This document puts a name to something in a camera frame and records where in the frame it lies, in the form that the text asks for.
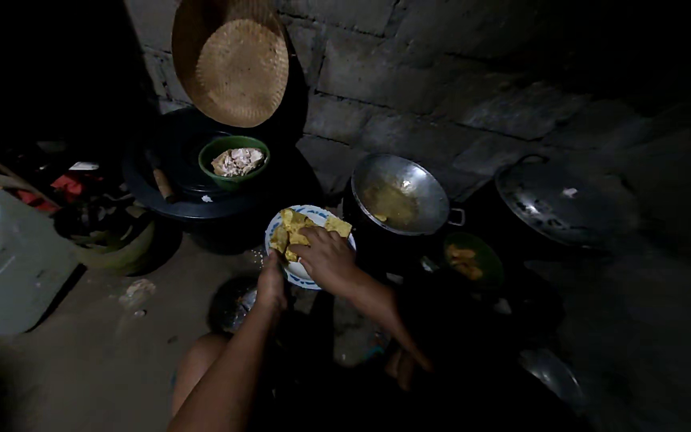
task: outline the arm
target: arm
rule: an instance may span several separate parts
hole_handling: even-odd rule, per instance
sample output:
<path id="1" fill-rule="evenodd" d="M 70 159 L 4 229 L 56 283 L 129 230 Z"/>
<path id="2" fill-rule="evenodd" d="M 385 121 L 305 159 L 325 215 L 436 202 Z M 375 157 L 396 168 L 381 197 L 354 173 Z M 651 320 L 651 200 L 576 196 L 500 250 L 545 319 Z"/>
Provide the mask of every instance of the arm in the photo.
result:
<path id="1" fill-rule="evenodd" d="M 417 348 L 399 318 L 394 290 L 356 267 L 353 250 L 335 231 L 303 228 L 300 232 L 311 245 L 290 247 L 300 256 L 309 276 L 330 293 L 351 301 L 355 308 L 387 329 L 423 369 L 432 370 L 431 361 Z"/>
<path id="2" fill-rule="evenodd" d="M 255 305 L 225 351 L 188 395 L 168 432 L 245 430 L 265 348 L 285 308 L 279 256 L 272 250 L 258 279 Z"/>

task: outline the white plate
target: white plate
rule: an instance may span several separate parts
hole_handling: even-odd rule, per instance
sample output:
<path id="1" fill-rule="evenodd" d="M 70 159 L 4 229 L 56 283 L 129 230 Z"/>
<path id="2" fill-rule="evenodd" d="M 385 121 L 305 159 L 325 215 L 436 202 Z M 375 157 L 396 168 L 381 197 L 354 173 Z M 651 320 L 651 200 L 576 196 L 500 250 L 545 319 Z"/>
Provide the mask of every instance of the white plate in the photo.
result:
<path id="1" fill-rule="evenodd" d="M 292 208 L 294 211 L 308 216 L 309 218 L 311 218 L 314 224 L 317 224 L 320 227 L 324 226 L 324 222 L 326 222 L 329 216 L 335 216 L 331 212 L 326 211 L 323 208 L 316 207 L 315 205 L 293 205 L 289 208 Z M 274 234 L 274 230 L 276 229 L 276 227 L 278 227 L 281 224 L 282 213 L 280 211 L 276 214 L 276 216 L 274 216 L 274 219 L 271 219 L 271 223 L 268 224 L 268 228 L 266 228 L 266 253 L 268 253 L 268 250 L 271 249 L 271 235 Z M 353 248 L 353 250 L 356 250 L 356 242 L 353 240 L 353 234 L 348 236 L 348 242 L 351 244 L 351 248 Z M 293 262 L 285 265 L 284 272 L 287 273 L 287 280 L 289 280 L 291 284 L 295 284 L 303 288 L 308 288 L 310 290 L 321 289 L 319 285 L 316 284 L 316 282 L 311 280 L 311 277 L 308 275 L 308 272 L 302 267 L 302 264 L 299 262 Z"/>

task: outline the black pot lid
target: black pot lid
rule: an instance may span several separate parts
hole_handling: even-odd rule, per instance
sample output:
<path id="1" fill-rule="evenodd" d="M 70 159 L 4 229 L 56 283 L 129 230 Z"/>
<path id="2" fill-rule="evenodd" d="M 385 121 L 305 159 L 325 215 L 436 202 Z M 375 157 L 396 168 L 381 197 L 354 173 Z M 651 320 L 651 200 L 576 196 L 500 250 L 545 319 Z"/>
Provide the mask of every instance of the black pot lid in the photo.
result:
<path id="1" fill-rule="evenodd" d="M 128 145 L 124 155 L 124 180 L 130 193 L 160 214 L 182 220 L 226 218 L 258 208 L 312 202 L 321 195 L 319 182 L 302 154 L 289 139 L 272 128 L 235 128 L 207 118 L 196 108 L 184 108 L 159 117 L 146 133 Z M 201 171 L 202 147 L 221 136 L 243 135 L 268 145 L 273 159 L 252 185 L 227 192 Z M 180 199 L 168 204 L 154 181 L 145 158 L 151 149 L 161 161 L 161 170 Z"/>
<path id="2" fill-rule="evenodd" d="M 614 202 L 562 164 L 547 158 L 522 162 L 495 174 L 497 191 L 513 213 L 551 240 L 603 249 L 619 223 Z"/>

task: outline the cooking pot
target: cooking pot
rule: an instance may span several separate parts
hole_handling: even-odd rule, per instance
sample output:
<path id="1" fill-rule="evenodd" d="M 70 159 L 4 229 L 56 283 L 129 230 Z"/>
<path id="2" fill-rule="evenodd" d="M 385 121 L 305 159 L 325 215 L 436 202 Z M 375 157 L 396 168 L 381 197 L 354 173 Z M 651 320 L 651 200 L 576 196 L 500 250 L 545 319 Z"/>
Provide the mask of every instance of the cooking pot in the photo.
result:
<path id="1" fill-rule="evenodd" d="M 382 221 L 365 202 L 369 190 L 390 189 L 400 199 L 412 202 L 410 220 L 397 224 L 392 216 Z M 449 207 L 449 198 L 439 182 L 419 164 L 392 154 L 373 154 L 362 159 L 351 176 L 351 192 L 361 211 L 381 228 L 400 235 L 434 234 L 445 223 L 463 226 L 465 211 Z M 450 211 L 460 213 L 460 221 L 448 221 Z"/>

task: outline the green bowl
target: green bowl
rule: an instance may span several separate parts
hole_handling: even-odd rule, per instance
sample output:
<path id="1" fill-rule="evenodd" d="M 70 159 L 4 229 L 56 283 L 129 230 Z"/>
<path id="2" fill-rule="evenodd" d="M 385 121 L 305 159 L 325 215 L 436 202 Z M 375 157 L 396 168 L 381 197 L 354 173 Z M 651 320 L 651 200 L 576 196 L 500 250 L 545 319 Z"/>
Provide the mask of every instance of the green bowl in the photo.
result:
<path id="1" fill-rule="evenodd" d="M 484 276 L 479 280 L 472 280 L 471 282 L 477 286 L 477 288 L 483 290 L 494 290 L 500 288 L 503 285 L 505 279 L 503 271 L 503 263 L 494 250 L 485 243 L 484 240 L 476 237 L 473 234 L 467 232 L 455 232 L 449 234 L 444 240 L 444 249 L 442 250 L 442 257 L 445 260 L 447 267 L 455 270 L 450 264 L 447 257 L 447 247 L 450 244 L 454 244 L 458 248 L 471 249 L 476 252 L 476 261 L 478 261 L 478 267 L 484 272 Z"/>
<path id="2" fill-rule="evenodd" d="M 214 161 L 215 158 L 220 156 L 220 154 L 226 150 L 247 147 L 257 148 L 263 152 L 265 160 L 259 168 L 247 175 L 239 175 L 236 177 L 223 177 L 215 174 L 215 171 L 213 171 L 212 167 L 212 161 Z M 235 191 L 242 183 L 258 177 L 260 173 L 266 169 L 269 162 L 271 162 L 271 152 L 268 150 L 268 146 L 266 146 L 263 142 L 250 137 L 229 136 L 217 138 L 205 145 L 201 152 L 199 152 L 199 168 L 201 168 L 205 174 L 209 175 L 218 186 L 226 191 Z"/>

